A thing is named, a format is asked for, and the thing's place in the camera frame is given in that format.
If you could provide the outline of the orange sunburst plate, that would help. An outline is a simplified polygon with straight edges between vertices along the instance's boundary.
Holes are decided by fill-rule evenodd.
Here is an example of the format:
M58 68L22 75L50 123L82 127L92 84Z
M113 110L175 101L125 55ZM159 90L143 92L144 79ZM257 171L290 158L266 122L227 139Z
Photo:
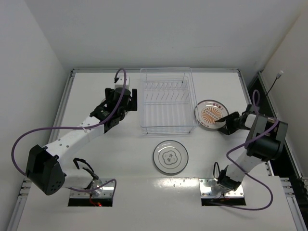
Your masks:
M194 110L197 122L205 129L216 131L225 125L225 122L217 122L229 115L226 106L215 100L200 101Z

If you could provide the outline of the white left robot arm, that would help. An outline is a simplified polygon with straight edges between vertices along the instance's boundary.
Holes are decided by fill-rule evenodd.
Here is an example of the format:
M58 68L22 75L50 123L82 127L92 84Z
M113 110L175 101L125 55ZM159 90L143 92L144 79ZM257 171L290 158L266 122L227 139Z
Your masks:
M106 99L77 127L44 147L35 145L29 151L26 176L46 195L61 188L80 191L95 189L99 177L90 166L65 169L66 161L93 139L105 134L124 119L126 112L138 108L137 89L106 88Z

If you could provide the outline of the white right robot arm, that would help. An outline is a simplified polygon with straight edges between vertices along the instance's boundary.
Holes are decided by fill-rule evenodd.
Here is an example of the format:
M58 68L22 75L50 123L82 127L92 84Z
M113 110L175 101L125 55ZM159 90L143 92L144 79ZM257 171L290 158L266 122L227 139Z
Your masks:
M257 106L249 104L243 113L231 113L216 123L223 124L218 130L225 135L241 129L249 131L244 152L219 173L217 185L224 193L237 190L252 169L276 160L283 151L288 124L259 113Z

